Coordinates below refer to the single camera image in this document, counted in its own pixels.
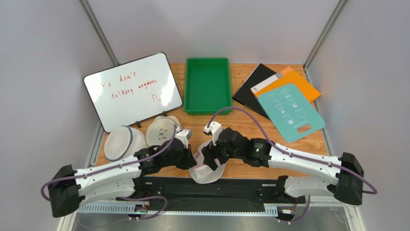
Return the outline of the white mesh laundry bag pink zipper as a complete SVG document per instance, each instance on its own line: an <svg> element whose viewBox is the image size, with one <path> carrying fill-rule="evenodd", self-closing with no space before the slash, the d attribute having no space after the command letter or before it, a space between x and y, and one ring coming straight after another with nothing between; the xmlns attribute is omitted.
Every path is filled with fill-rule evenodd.
<svg viewBox="0 0 410 231"><path fill-rule="evenodd" d="M193 157L196 161L196 165L189 169L189 173L191 178L198 184L209 184L212 182L217 181L223 175L226 164L221 164L217 158L214 160L217 164L217 169L213 171L208 165L204 164L204 155L202 153L202 149L206 147L209 143L212 143L211 140L202 143Z"/></svg>

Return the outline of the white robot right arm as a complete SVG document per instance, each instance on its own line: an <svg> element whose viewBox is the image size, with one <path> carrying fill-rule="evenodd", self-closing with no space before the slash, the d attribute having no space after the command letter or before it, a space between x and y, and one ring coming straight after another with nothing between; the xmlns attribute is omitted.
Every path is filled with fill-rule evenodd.
<svg viewBox="0 0 410 231"><path fill-rule="evenodd" d="M212 137L202 149L204 164L212 170L230 159L240 159L252 167L290 169L306 176L278 177L276 194L293 198L333 196L345 204L362 204L364 170L353 154L343 153L341 157L310 154L266 139L248 139L231 128L205 127L204 134Z"/></svg>

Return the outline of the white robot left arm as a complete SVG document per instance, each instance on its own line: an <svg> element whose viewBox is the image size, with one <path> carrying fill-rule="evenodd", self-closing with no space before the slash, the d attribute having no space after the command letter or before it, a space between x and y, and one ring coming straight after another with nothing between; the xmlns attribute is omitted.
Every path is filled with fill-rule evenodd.
<svg viewBox="0 0 410 231"><path fill-rule="evenodd" d="M187 170L196 164L191 146L174 139L99 167L74 170L71 165L63 166L46 185L52 216L69 215L95 201L136 199L143 195L139 177L157 173L164 167Z"/></svg>

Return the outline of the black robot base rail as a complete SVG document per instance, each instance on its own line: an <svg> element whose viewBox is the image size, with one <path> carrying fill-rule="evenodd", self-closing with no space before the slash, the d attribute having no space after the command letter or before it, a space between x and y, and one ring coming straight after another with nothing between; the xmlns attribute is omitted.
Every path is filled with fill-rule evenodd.
<svg viewBox="0 0 410 231"><path fill-rule="evenodd" d="M276 180L219 179L210 184L198 184L191 178L140 177L133 181L135 192L130 198L153 197L150 206L160 209L167 199L170 210L257 212L264 204L281 206L304 205L305 197L297 199L275 192Z"/></svg>

